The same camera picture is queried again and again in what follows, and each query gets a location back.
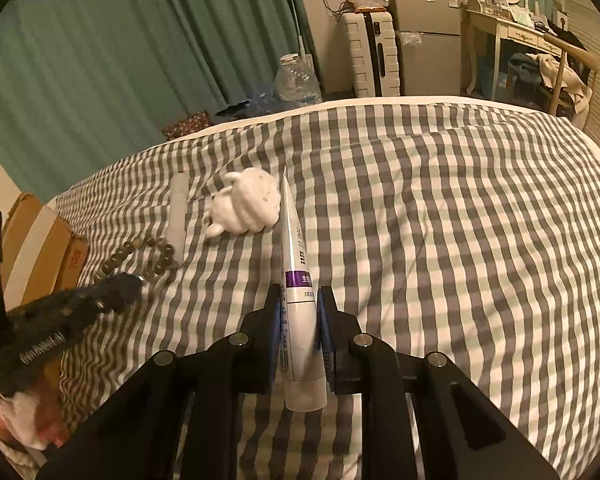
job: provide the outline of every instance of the bed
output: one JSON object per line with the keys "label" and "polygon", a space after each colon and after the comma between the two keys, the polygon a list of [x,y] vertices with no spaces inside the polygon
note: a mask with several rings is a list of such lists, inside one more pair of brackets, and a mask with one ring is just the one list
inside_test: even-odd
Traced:
{"label": "bed", "polygon": [[[58,196],[87,238],[80,283],[125,240],[160,235],[187,170],[186,262],[62,361],[70,427],[160,349],[234,332],[280,275],[280,233],[205,240],[222,176],[288,169],[314,283],[400,352],[449,357],[563,479],[600,451],[600,149],[566,120],[462,98],[378,98],[213,126],[105,168]],[[122,270],[140,273],[148,249]],[[361,401],[321,412],[245,396],[240,474],[353,479]]]}

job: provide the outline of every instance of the gray refrigerator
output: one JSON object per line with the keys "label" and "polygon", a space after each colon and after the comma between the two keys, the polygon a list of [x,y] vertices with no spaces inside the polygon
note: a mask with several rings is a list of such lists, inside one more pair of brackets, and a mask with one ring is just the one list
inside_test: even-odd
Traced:
{"label": "gray refrigerator", "polygon": [[398,40],[402,95],[460,95],[461,41],[458,0],[391,0],[396,33],[417,32],[419,40]]}

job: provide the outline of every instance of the tube cap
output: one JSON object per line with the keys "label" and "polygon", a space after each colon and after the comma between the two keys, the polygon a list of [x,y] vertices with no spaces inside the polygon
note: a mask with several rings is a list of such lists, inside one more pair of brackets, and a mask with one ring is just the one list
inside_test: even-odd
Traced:
{"label": "tube cap", "polygon": [[291,412],[314,412],[327,405],[325,376],[311,381],[284,381],[285,406]]}

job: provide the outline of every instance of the white stuffed toy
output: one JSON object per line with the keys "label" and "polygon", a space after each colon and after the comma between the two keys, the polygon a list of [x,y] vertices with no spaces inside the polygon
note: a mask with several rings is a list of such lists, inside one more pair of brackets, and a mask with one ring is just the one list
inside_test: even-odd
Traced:
{"label": "white stuffed toy", "polygon": [[227,173],[226,179],[232,185],[214,196],[207,238],[224,231],[235,235],[247,231],[258,233],[278,221],[280,192],[278,181],[273,176],[259,168],[247,168],[241,173]]}

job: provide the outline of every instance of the white towel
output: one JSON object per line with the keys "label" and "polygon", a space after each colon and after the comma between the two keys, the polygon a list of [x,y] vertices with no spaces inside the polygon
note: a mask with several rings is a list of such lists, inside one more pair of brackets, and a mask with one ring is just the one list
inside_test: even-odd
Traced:
{"label": "white towel", "polygon": [[[555,87],[555,80],[558,78],[558,69],[560,63],[551,54],[527,54],[531,59],[536,60],[540,66],[540,75],[542,82],[549,88]],[[562,88],[573,99],[575,116],[573,123],[576,128],[583,129],[589,113],[589,101],[593,91],[582,82],[573,69],[565,64],[562,75]]]}

